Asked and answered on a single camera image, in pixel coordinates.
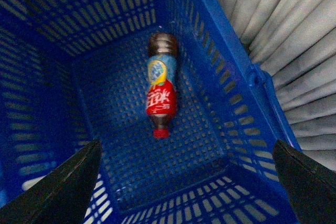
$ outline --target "basket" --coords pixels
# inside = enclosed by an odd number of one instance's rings
[[[0,19],[0,206],[99,138],[85,224],[297,222],[271,153],[300,147],[217,0],[0,0]],[[180,50],[162,140],[145,113],[157,31]]]

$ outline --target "bottle label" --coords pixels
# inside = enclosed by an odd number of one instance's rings
[[[149,58],[147,62],[150,82],[146,112],[151,114],[176,114],[176,91],[174,75],[176,59],[170,55]]]

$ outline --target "yellow logo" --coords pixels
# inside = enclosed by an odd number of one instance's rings
[[[153,60],[148,66],[149,82],[152,86],[162,85],[167,79],[167,67],[159,60]]]

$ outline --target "basket bottom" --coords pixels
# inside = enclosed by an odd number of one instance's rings
[[[146,47],[154,32],[142,31],[74,66],[93,133],[102,140],[110,192],[121,211],[170,195],[226,166],[187,56],[178,59],[178,113],[170,137],[153,138],[145,95]]]

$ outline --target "red label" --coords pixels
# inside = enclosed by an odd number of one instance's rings
[[[176,114],[176,91],[168,80],[164,85],[151,86],[147,94],[146,112],[153,114]]]

